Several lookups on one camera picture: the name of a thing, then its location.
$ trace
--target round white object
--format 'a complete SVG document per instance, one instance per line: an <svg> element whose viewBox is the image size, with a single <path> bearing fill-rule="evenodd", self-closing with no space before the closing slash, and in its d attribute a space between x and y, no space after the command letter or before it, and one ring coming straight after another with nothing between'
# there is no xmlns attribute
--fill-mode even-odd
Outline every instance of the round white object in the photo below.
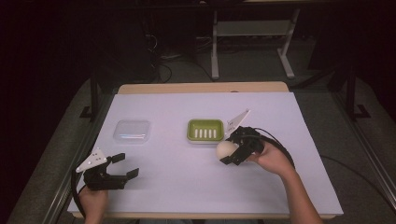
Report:
<svg viewBox="0 0 396 224"><path fill-rule="evenodd" d="M219 160L223 159L224 157L231 156L237 147L234 143L230 141L223 141L218 144L216 147L216 155L218 156Z"/></svg>

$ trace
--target green tray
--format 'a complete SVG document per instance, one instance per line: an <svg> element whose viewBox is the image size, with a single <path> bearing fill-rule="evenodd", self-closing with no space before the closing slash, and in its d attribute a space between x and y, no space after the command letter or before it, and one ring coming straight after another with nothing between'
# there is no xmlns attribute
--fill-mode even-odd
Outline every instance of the green tray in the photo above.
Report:
<svg viewBox="0 0 396 224"><path fill-rule="evenodd" d="M222 121L219 119L191 119L187 138L194 144L213 144L224 137Z"/></svg>

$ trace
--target person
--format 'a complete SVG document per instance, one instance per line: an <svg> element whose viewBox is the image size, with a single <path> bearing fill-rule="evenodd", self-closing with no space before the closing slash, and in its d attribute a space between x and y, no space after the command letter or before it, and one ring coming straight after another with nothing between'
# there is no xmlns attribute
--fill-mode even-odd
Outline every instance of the person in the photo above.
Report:
<svg viewBox="0 0 396 224"><path fill-rule="evenodd" d="M287 157L274 145L268 142L264 145L262 153L253 153L247 160L254 161L264 170L279 175L288 198L290 222L322 224L323 221L309 199L303 181ZM101 223L107 207L107 190L92 191L84 188L79 194L79 199L86 215L85 224Z"/></svg>

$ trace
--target person's left hand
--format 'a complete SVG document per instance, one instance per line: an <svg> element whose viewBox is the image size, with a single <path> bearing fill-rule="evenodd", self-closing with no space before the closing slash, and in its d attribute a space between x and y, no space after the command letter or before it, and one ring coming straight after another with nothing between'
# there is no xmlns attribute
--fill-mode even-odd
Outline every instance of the person's left hand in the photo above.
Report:
<svg viewBox="0 0 396 224"><path fill-rule="evenodd" d="M90 190L84 187L78 197L85 212L85 223L102 223L108 204L108 190Z"/></svg>

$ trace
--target white tabletop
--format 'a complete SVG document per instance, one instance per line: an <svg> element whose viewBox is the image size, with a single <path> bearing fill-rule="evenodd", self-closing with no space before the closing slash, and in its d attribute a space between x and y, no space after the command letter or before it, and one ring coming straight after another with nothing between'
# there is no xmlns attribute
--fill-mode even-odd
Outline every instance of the white tabletop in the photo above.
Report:
<svg viewBox="0 0 396 224"><path fill-rule="evenodd" d="M286 193L277 175L253 162L224 165L215 145L187 139L190 119L220 119L224 124L246 109L242 126L262 128L290 152L319 214L343 214L332 183L291 92L118 94L94 148L105 155L125 153L110 164L113 175L140 168L123 190L111 190L109 217L287 217ZM150 122L144 144L120 144L113 138L123 119ZM69 212L78 213L74 202Z"/></svg>

